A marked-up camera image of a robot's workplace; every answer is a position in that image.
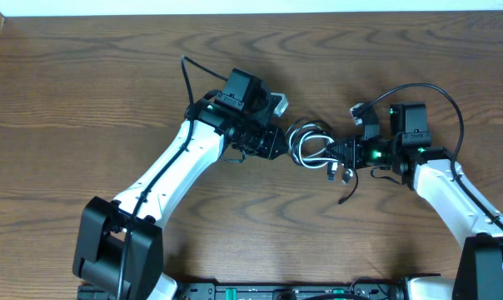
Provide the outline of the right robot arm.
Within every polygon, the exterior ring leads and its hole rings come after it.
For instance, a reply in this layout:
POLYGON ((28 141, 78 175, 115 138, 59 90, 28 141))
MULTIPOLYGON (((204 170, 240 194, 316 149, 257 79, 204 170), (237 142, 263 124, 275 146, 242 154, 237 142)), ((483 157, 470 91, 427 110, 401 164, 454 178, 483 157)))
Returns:
POLYGON ((352 107, 351 115, 363 133, 328 143, 326 155, 349 173, 371 168, 400 176, 433 207, 462 249, 455 278, 407 277, 387 291, 387 298, 503 299, 503 215, 446 148, 432 146, 426 105, 391 105, 391 140, 381 137, 378 117, 364 103, 352 107))

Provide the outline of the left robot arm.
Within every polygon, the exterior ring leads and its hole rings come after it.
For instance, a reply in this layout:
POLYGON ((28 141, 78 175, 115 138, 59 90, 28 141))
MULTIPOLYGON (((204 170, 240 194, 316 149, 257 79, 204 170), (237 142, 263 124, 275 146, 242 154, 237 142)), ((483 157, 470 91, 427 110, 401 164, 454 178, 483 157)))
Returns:
POLYGON ((162 235, 197 178, 227 150, 273 160, 288 151, 276 120, 288 100, 239 68, 223 89, 191 100, 164 153, 111 201, 82 211, 72 272, 111 299, 170 299, 177 282, 163 272, 162 235))

